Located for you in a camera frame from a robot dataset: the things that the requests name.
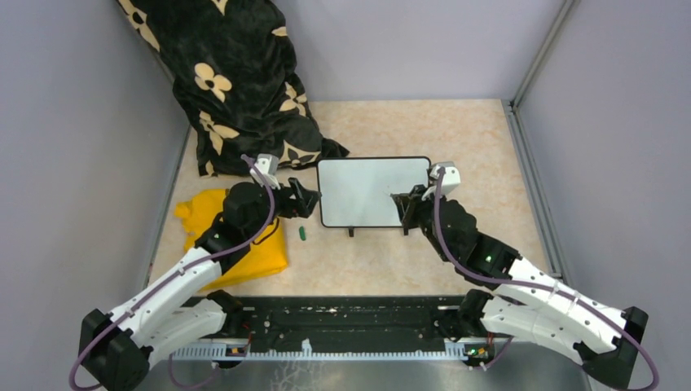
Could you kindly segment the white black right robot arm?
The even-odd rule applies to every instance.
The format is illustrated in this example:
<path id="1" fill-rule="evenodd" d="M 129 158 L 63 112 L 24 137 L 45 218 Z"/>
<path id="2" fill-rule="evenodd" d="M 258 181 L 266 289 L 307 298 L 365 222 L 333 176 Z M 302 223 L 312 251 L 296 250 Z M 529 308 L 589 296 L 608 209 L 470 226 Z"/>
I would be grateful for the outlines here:
<path id="1" fill-rule="evenodd" d="M 638 359 L 660 377 L 641 345 L 649 316 L 632 306 L 603 305 L 534 266 L 515 248 L 482 233 L 455 200 L 416 185 L 393 195 L 404 229 L 418 228 L 443 261 L 477 285 L 466 295 L 459 325 L 470 336 L 489 332 L 550 349 L 612 389 L 629 389 Z"/>

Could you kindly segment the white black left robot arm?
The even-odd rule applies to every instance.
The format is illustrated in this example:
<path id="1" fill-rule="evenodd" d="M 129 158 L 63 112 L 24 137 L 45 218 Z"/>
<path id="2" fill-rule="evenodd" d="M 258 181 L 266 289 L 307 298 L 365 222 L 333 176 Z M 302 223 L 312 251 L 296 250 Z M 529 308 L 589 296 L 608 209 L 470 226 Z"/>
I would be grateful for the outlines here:
<path id="1" fill-rule="evenodd" d="M 244 326 L 240 303 L 216 291 L 191 308 L 183 304 L 236 266 L 277 218 L 307 218 L 318 191 L 296 178 L 272 186 L 264 179 L 240 182 L 226 192 L 221 211 L 183 258 L 151 286 L 103 312 L 92 310 L 81 323 L 79 354 L 70 370 L 86 369 L 107 390 L 133 390 L 158 362 L 203 336 L 238 335 Z"/>

